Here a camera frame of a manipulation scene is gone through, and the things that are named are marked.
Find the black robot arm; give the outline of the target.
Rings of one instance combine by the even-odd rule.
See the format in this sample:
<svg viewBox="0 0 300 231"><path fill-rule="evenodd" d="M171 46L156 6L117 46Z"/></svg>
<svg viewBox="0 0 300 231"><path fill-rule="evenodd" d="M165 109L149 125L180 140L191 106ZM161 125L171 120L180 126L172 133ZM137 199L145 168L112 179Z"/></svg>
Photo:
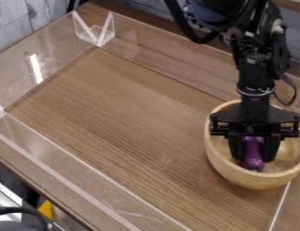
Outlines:
<svg viewBox="0 0 300 231"><path fill-rule="evenodd" d="M287 138L300 136L300 114L271 104L276 81L290 81L287 24L274 0L165 0L183 33L207 44L223 36L240 71L241 102L209 116L211 133L229 140L232 157L245 162L258 152L274 162Z"/></svg>

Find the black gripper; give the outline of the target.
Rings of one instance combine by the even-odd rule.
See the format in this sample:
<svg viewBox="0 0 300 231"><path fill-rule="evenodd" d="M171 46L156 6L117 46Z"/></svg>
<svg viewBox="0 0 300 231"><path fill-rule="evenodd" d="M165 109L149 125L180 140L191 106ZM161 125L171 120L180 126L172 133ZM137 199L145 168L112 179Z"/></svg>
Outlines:
<svg viewBox="0 0 300 231"><path fill-rule="evenodd" d="M286 138L300 137L300 114L262 100L233 100L220 105L209 116L212 135L229 138L232 158L244 162L244 136L264 137L264 162L276 159Z"/></svg>

